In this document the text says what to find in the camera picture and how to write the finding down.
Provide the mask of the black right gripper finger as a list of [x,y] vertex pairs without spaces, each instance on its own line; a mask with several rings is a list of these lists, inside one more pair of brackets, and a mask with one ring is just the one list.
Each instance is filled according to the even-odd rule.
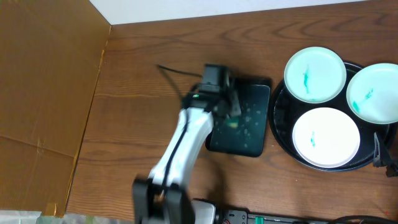
[[384,142],[380,138],[377,132],[374,133],[374,157],[373,166],[374,167],[386,167],[392,164],[392,159],[385,146]]
[[386,166],[386,176],[387,177],[397,177],[398,176],[397,162],[392,161]]

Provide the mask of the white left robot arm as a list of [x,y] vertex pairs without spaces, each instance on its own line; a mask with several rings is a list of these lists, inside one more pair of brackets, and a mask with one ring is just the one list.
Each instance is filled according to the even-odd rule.
[[136,223],[219,222],[216,206],[191,200],[187,189],[214,119],[229,118],[238,106],[236,87],[229,84],[197,83],[182,98],[178,124],[164,155],[147,179],[136,178],[132,184]]

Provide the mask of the white plate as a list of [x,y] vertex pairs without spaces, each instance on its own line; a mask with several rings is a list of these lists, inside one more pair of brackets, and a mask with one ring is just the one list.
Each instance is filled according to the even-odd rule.
[[334,108],[315,108],[299,117],[292,130],[298,154],[311,165],[337,168],[359,151],[358,126],[346,113]]

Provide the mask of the green scouring sponge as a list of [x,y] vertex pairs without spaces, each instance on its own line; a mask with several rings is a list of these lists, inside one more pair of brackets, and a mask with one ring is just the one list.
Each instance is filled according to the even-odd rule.
[[231,118],[226,120],[226,125],[229,128],[236,129],[239,127],[239,118]]

